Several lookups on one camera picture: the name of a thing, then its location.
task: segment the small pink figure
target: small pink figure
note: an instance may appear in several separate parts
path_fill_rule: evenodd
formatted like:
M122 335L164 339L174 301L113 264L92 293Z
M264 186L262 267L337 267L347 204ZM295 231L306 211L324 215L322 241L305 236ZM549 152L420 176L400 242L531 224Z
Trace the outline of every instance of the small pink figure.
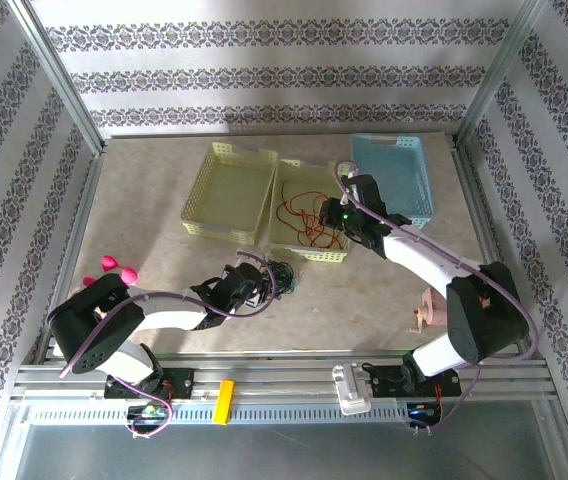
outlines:
M422 294L422 307L413 310L417 315L417 328L411 332L422 333L422 323L428 325L446 325L446 299L434 288L427 288Z
M116 268L121 269L120 277L127 286L135 285L135 282L137 282L138 279L138 275L135 269L131 267L121 267L118 261L115 259L115 257L112 257L110 255L104 255L102 257L102 269L105 272L115 270ZM88 287L89 285L95 283L95 278L84 277L82 283L84 284L85 287Z

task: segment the red wire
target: red wire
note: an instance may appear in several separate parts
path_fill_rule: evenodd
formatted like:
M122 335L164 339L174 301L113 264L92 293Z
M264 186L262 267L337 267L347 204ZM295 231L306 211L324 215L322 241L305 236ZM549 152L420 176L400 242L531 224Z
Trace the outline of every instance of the red wire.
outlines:
M442 387L440 387L440 384L436 384L435 385L435 396L437 398L437 400L435 401L435 409L436 410L441 410L441 400L442 400Z
M310 195L310 194L316 195L316 197L313 199L313 203L312 203L313 214L307 213L303 209L301 209L299 211L296 211L295 209L293 209L293 200L295 200L296 198L299 198L299 197L303 197L305 195ZM306 234L306 237L311 242L310 246L312 246L312 247L315 246L315 247L318 247L318 248L328 249L328 248L331 248L333 245L335 245L335 243L337 243L337 245L339 246L340 249L343 248L341 242L339 241L339 235L340 235L339 232L335 232L335 230L331 229L331 231L333 233L329 233L329 232L326 231L326 227L319 223L319 220L320 220L319 219L319 213L318 213L318 210L317 210L315 205L316 205L316 202L319 198L328 199L328 195L326 195L323 192L319 192L317 190L310 190L308 192L303 192L303 193L297 194L294 197L292 197L291 199L286 200L284 198L284 184L282 184L282 188L280 190L280 196L282 197L282 203L275 209L275 216L284 225L287 225L288 227L292 228L293 230L295 230L297 232L297 241L300 245L306 246L306 245L304 245L304 243L302 242L302 240L300 238L300 235ZM292 215L294 217L299 217L302 220L302 223L304 224L304 228L299 229L299 228L291 225L286 220L284 220L280 216L280 210L281 210L282 207L284 207L290 215ZM317 243L317 240L324 235L329 236L331 238L331 241L328 245L319 245Z
M162 382L162 385L168 387L168 401L170 402L171 400L173 400L173 395L175 395L175 387L168 380L164 380Z

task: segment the yellow plastic tray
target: yellow plastic tray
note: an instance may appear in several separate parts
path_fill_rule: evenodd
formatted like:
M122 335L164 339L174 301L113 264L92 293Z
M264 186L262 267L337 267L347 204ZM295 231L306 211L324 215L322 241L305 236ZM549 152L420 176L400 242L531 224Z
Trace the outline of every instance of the yellow plastic tray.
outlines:
M343 248L340 248L337 244L330 249L301 246L297 241L295 231L284 225L275 215L277 207L282 203L282 185L284 185L284 195L287 199L311 190L325 193L329 197L340 198L342 192L335 183L333 168L333 165L329 167L310 166L299 160L281 160L277 163L271 196L267 240L271 250L289 251L309 260L321 262L341 262L344 260L348 253L350 240L343 234L340 233L338 237ZM314 197L311 195L299 197L295 200L294 206L296 209L312 211L313 199ZM291 215L285 208L280 210L280 217L296 227L303 228L304 226L301 218Z
M276 164L277 152L213 142L182 211L188 232L255 245Z

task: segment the floral wallpaper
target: floral wallpaper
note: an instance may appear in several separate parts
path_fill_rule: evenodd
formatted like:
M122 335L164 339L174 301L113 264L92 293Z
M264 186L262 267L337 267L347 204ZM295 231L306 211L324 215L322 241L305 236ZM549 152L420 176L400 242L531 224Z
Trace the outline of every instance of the floral wallpaper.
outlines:
M568 419L568 2L548 2L467 145Z
M521 2L115 3L32 0L105 137L453 132Z
M0 0L0 438L43 325L92 154Z

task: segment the black wire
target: black wire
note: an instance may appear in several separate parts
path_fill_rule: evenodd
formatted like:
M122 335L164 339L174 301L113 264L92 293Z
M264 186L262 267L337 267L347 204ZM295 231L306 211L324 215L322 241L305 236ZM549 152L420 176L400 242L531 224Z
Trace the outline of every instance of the black wire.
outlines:
M375 373L375 375L377 375L379 378L383 378L384 380L388 380L391 383L402 383L404 382L404 378L393 378L390 375L384 375L381 370L379 370L375 365L365 362L362 364L362 370L364 370L365 372L369 372L369 370L371 370L372 372Z
M295 272L293 267L286 262L276 262L269 260L268 266L275 277L275 297L280 297L286 293L292 293L295 289ZM271 294L271 280L268 272L262 273L263 296L268 297Z
M411 418L411 417L409 417L408 419L410 420L409 424L410 424L410 423L420 423L423 428L432 427L432 426L433 426L433 425L431 425L430 423L424 422L423 420L418 420L417 418Z
M348 232L344 232L346 238L348 238L351 242L357 243L358 245L362 245L362 242L357 240L353 235L350 235Z

